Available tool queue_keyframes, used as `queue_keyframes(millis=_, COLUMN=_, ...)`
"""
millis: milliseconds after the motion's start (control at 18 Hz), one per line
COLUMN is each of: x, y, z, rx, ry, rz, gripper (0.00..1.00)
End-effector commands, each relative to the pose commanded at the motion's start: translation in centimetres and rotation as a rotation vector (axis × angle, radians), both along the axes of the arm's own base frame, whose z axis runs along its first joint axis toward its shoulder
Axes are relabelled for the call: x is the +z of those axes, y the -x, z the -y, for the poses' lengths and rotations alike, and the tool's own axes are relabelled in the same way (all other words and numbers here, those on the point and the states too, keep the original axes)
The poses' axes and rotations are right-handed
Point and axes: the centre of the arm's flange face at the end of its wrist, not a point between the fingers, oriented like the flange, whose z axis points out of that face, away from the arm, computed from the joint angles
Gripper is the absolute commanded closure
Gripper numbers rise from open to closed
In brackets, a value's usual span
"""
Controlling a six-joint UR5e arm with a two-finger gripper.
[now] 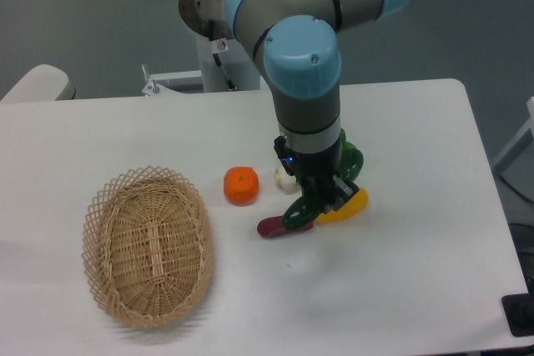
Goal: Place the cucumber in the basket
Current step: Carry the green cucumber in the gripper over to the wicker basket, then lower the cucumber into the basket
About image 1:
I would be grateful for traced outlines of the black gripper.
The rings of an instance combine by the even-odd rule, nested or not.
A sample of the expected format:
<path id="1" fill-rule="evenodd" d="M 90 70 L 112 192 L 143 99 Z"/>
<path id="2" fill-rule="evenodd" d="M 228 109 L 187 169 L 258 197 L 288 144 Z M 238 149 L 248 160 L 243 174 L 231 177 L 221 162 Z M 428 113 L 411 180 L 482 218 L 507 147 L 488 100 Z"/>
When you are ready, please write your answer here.
<path id="1" fill-rule="evenodd" d="M 297 133 L 280 127 L 274 150 L 285 171 L 302 189 L 301 212 L 307 217 L 320 214 L 318 192 L 329 192 L 327 204 L 339 211 L 359 191 L 354 182 L 337 176 L 341 156 L 341 129 L 328 127 L 316 133 Z"/>

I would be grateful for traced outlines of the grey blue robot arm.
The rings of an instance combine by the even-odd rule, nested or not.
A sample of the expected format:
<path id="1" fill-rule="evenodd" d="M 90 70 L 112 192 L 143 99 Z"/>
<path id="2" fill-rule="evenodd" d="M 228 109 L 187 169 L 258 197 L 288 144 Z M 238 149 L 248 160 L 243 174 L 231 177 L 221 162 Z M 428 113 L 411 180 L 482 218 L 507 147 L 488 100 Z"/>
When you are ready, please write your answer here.
<path id="1" fill-rule="evenodd" d="M 409 1 L 224 0 L 224 21 L 271 90 L 277 156 L 302 189 L 289 215 L 335 211 L 357 193 L 341 150 L 337 33 Z"/>

